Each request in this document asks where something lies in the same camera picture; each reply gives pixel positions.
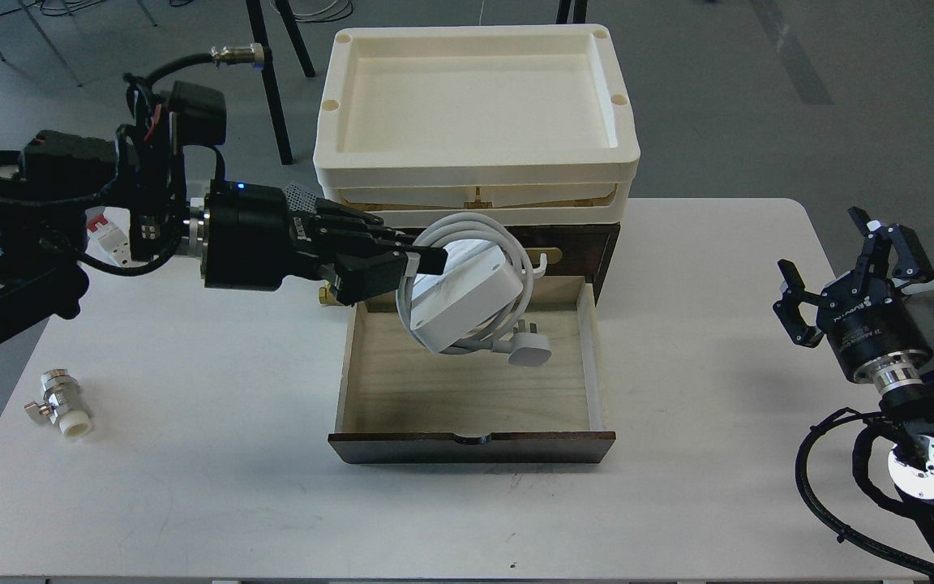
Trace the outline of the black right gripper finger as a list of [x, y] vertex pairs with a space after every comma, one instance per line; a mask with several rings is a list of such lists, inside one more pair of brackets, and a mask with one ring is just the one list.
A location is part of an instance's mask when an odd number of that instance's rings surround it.
[[868, 287], [871, 280], [934, 280], [934, 268], [914, 230], [873, 221], [859, 207], [849, 207], [848, 214], [863, 236], [863, 248], [851, 271], [854, 286]]
[[800, 304], [807, 303], [815, 307], [822, 307], [827, 297], [812, 294], [807, 290], [799, 270], [789, 260], [778, 260], [776, 263], [783, 277], [782, 296], [773, 305], [773, 311], [790, 339], [798, 346], [815, 348], [823, 339], [824, 333], [818, 326], [809, 325], [802, 317]]

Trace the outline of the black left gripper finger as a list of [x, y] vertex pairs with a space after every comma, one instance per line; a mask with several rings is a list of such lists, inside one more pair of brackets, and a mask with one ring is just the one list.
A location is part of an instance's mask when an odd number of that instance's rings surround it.
[[316, 235], [338, 248], [408, 247], [414, 240], [413, 236], [386, 226], [377, 215], [325, 197], [315, 200], [311, 224]]
[[334, 255], [331, 290], [337, 302], [364, 302], [399, 289], [411, 261], [416, 261], [413, 273], [440, 276], [448, 259], [443, 247], [394, 247], [372, 256]]

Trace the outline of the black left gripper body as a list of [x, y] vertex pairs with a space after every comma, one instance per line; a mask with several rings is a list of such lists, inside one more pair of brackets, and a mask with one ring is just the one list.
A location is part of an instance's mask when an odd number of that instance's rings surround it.
[[279, 187], [212, 182], [205, 197], [205, 287], [275, 291], [288, 276], [308, 280], [309, 269], [323, 263], [312, 218], [289, 211]]

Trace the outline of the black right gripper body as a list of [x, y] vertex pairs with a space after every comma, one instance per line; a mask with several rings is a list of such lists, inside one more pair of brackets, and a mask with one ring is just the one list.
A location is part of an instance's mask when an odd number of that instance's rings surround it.
[[933, 358], [922, 330], [898, 297], [893, 284], [872, 277], [866, 291], [853, 292], [852, 273], [842, 274], [820, 292], [816, 327], [824, 334], [842, 374], [868, 382], [868, 363], [903, 356], [919, 368]]

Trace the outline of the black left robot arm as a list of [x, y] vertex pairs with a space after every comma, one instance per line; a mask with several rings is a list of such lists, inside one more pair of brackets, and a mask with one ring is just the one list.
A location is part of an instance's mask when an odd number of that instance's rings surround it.
[[326, 281], [340, 304], [438, 276], [445, 249], [420, 247], [376, 215], [313, 195], [226, 180], [223, 156], [203, 209], [186, 195], [188, 147], [217, 152], [227, 111], [219, 90], [160, 79], [196, 64], [270, 63], [266, 45], [210, 49], [145, 76], [127, 74], [133, 123], [113, 140], [41, 131], [0, 151], [0, 344], [51, 315], [77, 317], [85, 267], [136, 277], [179, 247], [200, 256], [210, 288], [274, 291], [287, 277]]

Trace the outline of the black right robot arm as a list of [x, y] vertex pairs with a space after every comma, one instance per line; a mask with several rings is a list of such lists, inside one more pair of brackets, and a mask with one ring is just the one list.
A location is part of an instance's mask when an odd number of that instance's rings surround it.
[[820, 437], [860, 422], [851, 454], [856, 487], [878, 507], [914, 522], [934, 554], [934, 369], [922, 373], [933, 351], [905, 304], [934, 280], [934, 269], [914, 230], [873, 221], [857, 207], [848, 212], [862, 243], [853, 269], [813, 293], [792, 262], [779, 261], [782, 296], [773, 310], [796, 345], [814, 348], [826, 340], [846, 380], [874, 385], [879, 408], [841, 408], [812, 426], [795, 458], [795, 482], [805, 505], [838, 541], [934, 583], [934, 560], [849, 526], [827, 510], [809, 481], [808, 459]]

